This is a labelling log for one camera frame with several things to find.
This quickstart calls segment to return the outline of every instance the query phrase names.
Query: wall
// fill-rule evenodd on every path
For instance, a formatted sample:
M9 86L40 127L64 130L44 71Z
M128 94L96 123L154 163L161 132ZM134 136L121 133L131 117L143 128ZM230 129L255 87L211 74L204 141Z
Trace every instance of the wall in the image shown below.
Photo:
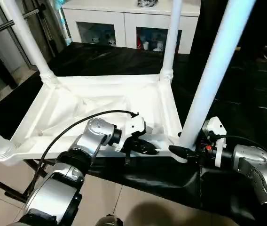
M0 32L0 58L9 72L13 72L25 64L22 55L6 30Z

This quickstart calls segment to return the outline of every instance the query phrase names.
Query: items in cabinet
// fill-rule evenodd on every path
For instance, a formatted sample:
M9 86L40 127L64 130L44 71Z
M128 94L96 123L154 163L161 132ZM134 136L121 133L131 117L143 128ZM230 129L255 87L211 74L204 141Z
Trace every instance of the items in cabinet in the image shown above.
M138 7L146 8L157 4L157 0L138 0Z
M114 25L77 22L83 43L116 46Z
M137 27L137 49L163 52L166 45L168 29ZM181 39L181 30L177 38L177 51Z

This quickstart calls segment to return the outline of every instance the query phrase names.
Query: black table surface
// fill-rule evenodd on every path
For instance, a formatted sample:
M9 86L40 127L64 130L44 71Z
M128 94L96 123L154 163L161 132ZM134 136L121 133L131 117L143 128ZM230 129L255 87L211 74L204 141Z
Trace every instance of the black table surface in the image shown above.
M162 62L163 53L72 43L55 57L49 66L56 76L130 76L159 73ZM187 117L205 62L206 57L187 55L175 57L172 89L182 125ZM41 86L39 73L36 72L0 101L0 134L4 138L12 137ZM233 59L208 118L212 116L220 118L228 134L247 137L267 147L267 64L245 65ZM203 195L201 187L204 185L207 186L206 191L213 192L213 187L208 186L211 183L202 177L204 169L197 166L183 167L170 158L157 158L152 163L146 159L135 160L133 166L127 169L122 168L122 161L119 162L120 168L110 168L107 164L110 164L111 160L99 160L90 173L188 206L224 214L236 221L241 219L239 214L229 209L228 205L231 204L224 201L227 198L220 198L220 201L216 202L210 200L209 195ZM154 170L157 165L160 166L159 171ZM131 175L132 180L125 177L125 174ZM223 183L224 178L219 178L220 172L218 175L214 177L217 178L215 183Z

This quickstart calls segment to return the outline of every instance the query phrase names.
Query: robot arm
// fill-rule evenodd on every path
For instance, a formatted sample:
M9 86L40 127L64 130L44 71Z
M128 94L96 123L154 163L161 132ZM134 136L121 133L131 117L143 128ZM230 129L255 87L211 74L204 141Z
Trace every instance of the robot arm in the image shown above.
M128 138L143 134L145 129L140 116L131 118L121 129L101 118L90 119L84 132L58 156L52 172L32 192L23 217L11 226L70 226L82 198L79 191L84 177L100 147L114 145L121 151Z
M170 151L199 164L214 165L243 174L251 180L259 202L267 203L267 151L260 147L244 145L236 145L232 150L227 148L227 132L218 117L205 121L202 131L195 151L169 146Z

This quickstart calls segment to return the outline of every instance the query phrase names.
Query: white cabinet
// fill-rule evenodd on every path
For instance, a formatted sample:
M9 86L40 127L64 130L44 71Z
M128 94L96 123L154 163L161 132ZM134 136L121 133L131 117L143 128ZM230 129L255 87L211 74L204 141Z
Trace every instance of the white cabinet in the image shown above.
M75 42L162 50L171 18L172 0L159 0L140 8L137 0L70 0L63 5L72 40ZM200 12L200 0L183 0L178 52L189 54Z
M105 44L111 38L116 46L126 46L124 13L76 9L64 9L63 12L74 42Z
M164 44L167 37L170 18L171 16L168 15L125 13L126 47L137 48L137 33L140 33L140 37L145 36L141 34L145 29L141 28L151 28L153 31L152 34L156 33L156 30L158 30L158 34L163 34L161 39ZM198 17L181 16L178 36L179 53L190 53L197 20Z

